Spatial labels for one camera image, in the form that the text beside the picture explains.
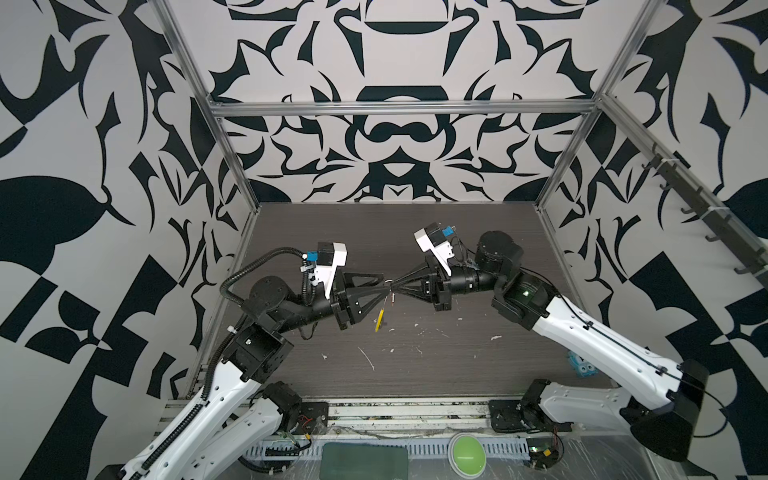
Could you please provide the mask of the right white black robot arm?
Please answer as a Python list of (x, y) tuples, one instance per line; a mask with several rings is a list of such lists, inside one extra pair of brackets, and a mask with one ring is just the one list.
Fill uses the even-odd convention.
[(615, 382), (613, 388), (577, 388), (546, 379), (532, 382), (502, 432), (554, 431), (584, 424), (629, 433), (643, 447), (684, 462), (691, 444), (709, 372), (642, 347), (593, 319), (543, 276), (522, 265), (523, 250), (502, 231), (481, 235), (472, 255), (455, 261), (460, 247), (450, 227), (431, 224), (415, 232), (424, 262), (392, 284), (393, 292), (448, 310), (453, 295), (490, 291), (504, 319), (548, 338), (581, 357)]

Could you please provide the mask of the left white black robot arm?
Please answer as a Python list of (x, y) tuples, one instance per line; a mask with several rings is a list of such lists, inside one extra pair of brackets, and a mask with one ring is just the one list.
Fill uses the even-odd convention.
[[(300, 259), (301, 291), (265, 276), (241, 297), (232, 286), (270, 260)], [(209, 359), (201, 389), (168, 426), (124, 465), (109, 465), (101, 479), (214, 479), (255, 443), (290, 433), (301, 397), (270, 377), (293, 348), (286, 333), (325, 319), (340, 328), (363, 320), (389, 293), (381, 274), (348, 272), (347, 249), (321, 242), (314, 251), (275, 248), (228, 277), (221, 295), (241, 312)]]

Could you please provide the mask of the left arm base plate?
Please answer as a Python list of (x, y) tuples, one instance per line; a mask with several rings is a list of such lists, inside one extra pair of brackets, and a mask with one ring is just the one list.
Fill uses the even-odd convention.
[(294, 435), (312, 434), (315, 430), (327, 426), (328, 416), (328, 402), (302, 402), (289, 408), (281, 427), (285, 432)]

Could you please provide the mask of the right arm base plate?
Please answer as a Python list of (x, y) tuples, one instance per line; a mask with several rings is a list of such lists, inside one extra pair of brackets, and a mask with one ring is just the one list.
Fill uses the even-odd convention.
[(491, 428), (496, 433), (571, 432), (572, 424), (557, 423), (536, 404), (523, 400), (488, 402)]

